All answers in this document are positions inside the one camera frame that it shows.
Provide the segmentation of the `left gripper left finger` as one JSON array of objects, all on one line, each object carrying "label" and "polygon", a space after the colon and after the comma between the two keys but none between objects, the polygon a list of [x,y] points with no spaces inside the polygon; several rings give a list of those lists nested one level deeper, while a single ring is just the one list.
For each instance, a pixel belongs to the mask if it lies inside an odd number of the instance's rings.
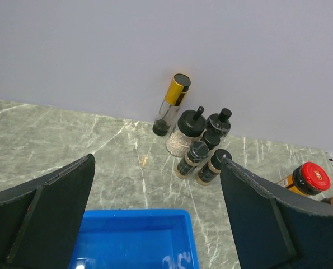
[{"label": "left gripper left finger", "polygon": [[68,268],[94,175],[88,154],[0,191],[0,268]]}]

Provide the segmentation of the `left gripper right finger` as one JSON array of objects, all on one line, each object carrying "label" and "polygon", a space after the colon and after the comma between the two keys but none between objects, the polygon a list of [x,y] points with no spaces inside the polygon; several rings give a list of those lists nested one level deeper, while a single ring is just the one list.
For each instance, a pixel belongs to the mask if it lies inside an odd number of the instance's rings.
[{"label": "left gripper right finger", "polygon": [[333,205],[230,159],[223,160],[220,177],[241,268],[333,268]]}]

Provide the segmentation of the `blue divided plastic bin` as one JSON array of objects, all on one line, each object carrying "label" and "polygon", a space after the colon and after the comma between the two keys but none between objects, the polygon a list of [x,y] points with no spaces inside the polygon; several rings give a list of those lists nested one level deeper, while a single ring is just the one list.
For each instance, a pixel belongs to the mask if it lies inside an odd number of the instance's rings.
[{"label": "blue divided plastic bin", "polygon": [[199,268],[190,214],[87,210],[69,268]]}]

